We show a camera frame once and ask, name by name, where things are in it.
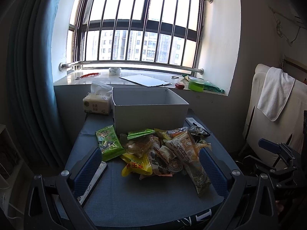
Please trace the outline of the tissue pack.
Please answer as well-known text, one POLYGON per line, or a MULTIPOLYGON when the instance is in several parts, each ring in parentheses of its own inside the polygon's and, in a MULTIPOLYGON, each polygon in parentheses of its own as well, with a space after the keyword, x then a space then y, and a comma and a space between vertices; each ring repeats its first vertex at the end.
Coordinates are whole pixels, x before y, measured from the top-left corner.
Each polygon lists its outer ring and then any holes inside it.
POLYGON ((83 109, 88 113, 108 115, 111 112, 112 87, 100 81, 93 81, 91 92, 83 98, 83 109))

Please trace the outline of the white cardboard box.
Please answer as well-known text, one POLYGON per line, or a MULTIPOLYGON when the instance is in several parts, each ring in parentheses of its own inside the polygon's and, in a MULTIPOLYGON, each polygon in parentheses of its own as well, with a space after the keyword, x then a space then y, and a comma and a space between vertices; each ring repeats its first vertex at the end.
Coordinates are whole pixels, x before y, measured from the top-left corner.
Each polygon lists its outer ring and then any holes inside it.
POLYGON ((189 109, 189 103, 168 88, 114 87, 112 102, 117 134, 180 128, 189 109))

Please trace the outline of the green plastic box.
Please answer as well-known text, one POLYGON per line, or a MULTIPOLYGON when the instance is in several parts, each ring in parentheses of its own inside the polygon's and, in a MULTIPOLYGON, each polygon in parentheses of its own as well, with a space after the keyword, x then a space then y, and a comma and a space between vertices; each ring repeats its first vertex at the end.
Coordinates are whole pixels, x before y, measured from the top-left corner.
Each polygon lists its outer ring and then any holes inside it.
POLYGON ((188 89, 195 92, 203 92, 204 84, 203 80, 189 80, 188 89))

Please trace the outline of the teal curtain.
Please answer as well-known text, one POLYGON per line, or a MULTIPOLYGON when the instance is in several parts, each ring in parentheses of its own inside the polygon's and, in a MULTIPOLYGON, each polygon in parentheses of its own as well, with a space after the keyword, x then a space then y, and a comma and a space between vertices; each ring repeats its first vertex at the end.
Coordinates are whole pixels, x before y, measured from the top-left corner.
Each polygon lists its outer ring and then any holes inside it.
POLYGON ((6 88, 17 147, 34 169, 64 166, 51 43, 60 0, 21 0, 9 34, 6 88))

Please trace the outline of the green plastic bag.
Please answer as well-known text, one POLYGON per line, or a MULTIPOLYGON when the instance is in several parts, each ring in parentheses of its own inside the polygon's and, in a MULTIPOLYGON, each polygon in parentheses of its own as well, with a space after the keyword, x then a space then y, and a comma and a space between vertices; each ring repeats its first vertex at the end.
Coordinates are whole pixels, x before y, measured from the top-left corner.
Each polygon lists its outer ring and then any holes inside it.
MULTIPOLYGON (((196 78, 196 77, 190 77, 189 80, 203 80, 203 79, 202 78, 196 78)), ((219 88, 218 86, 212 84, 209 81, 206 81, 206 80, 203 80, 203 81, 205 82, 204 90, 211 91, 211 92, 218 92, 218 93, 221 93, 221 94, 225 93, 224 89, 219 88)))

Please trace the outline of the cream chair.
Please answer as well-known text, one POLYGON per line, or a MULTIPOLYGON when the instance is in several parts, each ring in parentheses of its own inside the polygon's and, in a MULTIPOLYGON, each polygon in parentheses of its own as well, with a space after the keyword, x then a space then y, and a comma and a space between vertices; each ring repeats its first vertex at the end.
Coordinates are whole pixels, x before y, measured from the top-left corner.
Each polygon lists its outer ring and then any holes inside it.
POLYGON ((289 142, 289 146, 302 153, 304 111, 306 111, 306 84, 296 80, 288 102, 279 118, 272 122, 258 108, 257 104, 261 95, 266 73, 269 67, 258 64, 252 80, 251 97, 248 114, 246 117, 243 137, 257 157, 265 164, 272 166, 277 161, 278 155, 258 146, 261 138, 275 143, 289 142))

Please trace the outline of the white towel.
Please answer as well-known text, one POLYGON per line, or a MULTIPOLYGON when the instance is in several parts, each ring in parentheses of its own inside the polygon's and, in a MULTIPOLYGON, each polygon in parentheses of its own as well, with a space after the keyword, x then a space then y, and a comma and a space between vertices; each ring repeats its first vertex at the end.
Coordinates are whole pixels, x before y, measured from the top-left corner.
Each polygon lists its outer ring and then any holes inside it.
POLYGON ((272 122, 281 115, 295 84, 282 69, 270 67, 266 73, 257 108, 272 122))

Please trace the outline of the white flat board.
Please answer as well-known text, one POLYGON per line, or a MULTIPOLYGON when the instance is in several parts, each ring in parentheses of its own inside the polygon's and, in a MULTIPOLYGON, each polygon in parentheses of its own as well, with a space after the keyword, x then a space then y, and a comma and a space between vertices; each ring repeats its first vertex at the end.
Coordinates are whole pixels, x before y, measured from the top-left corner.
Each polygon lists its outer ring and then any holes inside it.
POLYGON ((158 87, 158 86, 165 86, 170 85, 170 82, 162 81, 150 76, 146 75, 132 75, 132 76, 123 76, 120 77, 123 80, 130 81, 132 83, 136 83, 138 85, 146 86, 146 87, 158 87))

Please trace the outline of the round bread clear package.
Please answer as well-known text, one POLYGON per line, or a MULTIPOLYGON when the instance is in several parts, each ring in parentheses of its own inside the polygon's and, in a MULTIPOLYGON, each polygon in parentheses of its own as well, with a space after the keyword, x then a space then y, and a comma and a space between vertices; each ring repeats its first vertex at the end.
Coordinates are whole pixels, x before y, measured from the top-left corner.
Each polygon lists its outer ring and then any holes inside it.
POLYGON ((127 153, 141 158, 154 147, 160 147, 160 140, 156 136, 148 135, 129 140, 125 144, 124 149, 127 153))

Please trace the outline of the dark green snack packet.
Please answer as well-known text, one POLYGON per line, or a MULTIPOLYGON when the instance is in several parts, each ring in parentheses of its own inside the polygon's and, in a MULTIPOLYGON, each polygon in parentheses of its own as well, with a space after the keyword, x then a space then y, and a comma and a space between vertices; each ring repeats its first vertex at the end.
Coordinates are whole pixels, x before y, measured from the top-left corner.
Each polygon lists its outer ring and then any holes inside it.
POLYGON ((194 138, 204 139, 210 136, 205 129, 197 125, 190 126, 189 132, 194 138))

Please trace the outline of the tape roll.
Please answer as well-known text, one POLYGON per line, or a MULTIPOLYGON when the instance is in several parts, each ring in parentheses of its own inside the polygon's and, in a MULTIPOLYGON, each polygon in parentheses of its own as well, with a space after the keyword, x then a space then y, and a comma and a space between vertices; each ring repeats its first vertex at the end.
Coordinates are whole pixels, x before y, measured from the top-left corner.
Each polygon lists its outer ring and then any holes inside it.
POLYGON ((121 75, 120 67, 110 67, 108 71, 109 71, 109 76, 120 76, 121 75))

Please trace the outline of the yellow chips bag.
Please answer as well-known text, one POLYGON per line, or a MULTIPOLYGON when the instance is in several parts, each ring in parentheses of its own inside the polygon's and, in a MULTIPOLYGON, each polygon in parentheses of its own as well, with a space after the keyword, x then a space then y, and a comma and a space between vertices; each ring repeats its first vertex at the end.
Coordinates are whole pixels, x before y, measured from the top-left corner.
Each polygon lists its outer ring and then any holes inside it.
POLYGON ((133 154, 124 153, 121 159, 126 162, 125 167, 121 171, 123 177, 127 177, 130 173, 138 173, 143 176, 150 176, 153 173, 151 163, 148 156, 137 157, 133 154))

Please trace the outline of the metal window guard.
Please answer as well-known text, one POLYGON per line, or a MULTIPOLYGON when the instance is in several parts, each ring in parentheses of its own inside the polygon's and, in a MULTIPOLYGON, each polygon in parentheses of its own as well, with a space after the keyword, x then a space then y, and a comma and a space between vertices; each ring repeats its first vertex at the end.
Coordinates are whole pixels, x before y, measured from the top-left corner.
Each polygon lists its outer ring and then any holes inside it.
POLYGON ((213 0, 72 0, 60 71, 128 69, 203 74, 205 5, 213 0))

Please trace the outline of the long beige bread package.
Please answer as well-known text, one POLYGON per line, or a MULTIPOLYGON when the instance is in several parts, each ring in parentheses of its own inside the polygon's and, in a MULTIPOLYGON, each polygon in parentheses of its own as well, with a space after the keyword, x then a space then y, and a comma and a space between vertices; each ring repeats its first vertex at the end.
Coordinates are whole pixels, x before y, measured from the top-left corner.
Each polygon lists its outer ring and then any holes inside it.
POLYGON ((164 140, 165 145, 174 152, 183 164, 186 172, 191 178, 198 197, 202 197, 208 190, 211 182, 200 163, 196 143, 188 130, 179 134, 171 140, 164 140))

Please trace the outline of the white remote control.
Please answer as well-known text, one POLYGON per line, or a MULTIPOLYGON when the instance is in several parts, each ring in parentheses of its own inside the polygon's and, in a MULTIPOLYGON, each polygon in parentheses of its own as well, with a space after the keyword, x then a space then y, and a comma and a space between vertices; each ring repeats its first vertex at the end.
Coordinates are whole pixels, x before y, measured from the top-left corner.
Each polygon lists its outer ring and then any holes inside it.
POLYGON ((187 117, 185 118, 185 121, 189 126, 198 126, 201 127, 201 125, 193 118, 193 117, 187 117))

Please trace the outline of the green flat snack packet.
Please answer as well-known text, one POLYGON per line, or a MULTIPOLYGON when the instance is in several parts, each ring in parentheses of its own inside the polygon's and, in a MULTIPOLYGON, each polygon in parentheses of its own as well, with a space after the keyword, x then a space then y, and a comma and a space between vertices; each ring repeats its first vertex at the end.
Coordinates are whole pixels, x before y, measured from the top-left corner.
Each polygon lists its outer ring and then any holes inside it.
POLYGON ((127 139, 131 140, 134 138, 139 138, 139 137, 147 136, 147 135, 154 134, 154 133, 155 131, 153 129, 143 129, 143 130, 138 130, 138 131, 131 131, 131 132, 128 132, 127 139))

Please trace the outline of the green snack bag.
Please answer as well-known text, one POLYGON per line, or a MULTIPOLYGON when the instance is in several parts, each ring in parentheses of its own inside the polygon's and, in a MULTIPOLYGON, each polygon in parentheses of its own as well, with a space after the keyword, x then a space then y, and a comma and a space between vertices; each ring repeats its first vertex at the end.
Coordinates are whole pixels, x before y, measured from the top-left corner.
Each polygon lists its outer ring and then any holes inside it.
POLYGON ((98 147, 102 152, 102 161, 108 162, 125 153, 125 149, 120 144, 113 125, 97 130, 95 134, 98 147))

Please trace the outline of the smartphone with sticker case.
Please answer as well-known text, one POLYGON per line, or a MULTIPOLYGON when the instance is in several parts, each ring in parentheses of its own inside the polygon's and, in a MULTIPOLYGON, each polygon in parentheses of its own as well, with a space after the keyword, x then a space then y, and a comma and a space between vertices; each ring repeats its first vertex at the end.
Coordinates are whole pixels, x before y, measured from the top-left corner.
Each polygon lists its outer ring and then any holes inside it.
POLYGON ((98 182, 98 180, 100 179, 101 175, 104 173, 104 170, 106 168, 107 168, 107 163, 102 161, 100 163, 98 169, 96 170, 92 180, 90 181, 87 189, 85 190, 84 194, 77 198, 77 200, 78 200, 78 202, 80 203, 81 206, 83 206, 85 204, 86 200, 90 196, 92 190, 94 189, 96 183, 98 182))

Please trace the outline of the red small object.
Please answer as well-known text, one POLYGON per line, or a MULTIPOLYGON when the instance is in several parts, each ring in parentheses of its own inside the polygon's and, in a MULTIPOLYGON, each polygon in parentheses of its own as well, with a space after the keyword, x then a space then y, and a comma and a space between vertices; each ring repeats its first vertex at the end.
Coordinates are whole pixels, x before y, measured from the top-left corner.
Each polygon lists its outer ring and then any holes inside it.
POLYGON ((175 87, 176 87, 177 89, 183 90, 183 89, 185 88, 185 85, 182 84, 182 83, 176 83, 176 84, 175 84, 175 87))

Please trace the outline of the white ink-painting snack bag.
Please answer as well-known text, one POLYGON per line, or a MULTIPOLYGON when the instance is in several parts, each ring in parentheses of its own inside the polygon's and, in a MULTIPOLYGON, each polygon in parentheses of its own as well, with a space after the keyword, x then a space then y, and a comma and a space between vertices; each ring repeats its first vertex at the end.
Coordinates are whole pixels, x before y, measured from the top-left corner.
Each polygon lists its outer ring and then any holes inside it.
POLYGON ((154 175, 172 177, 183 170, 182 162, 166 146, 162 146, 160 149, 151 148, 148 151, 148 158, 154 175))

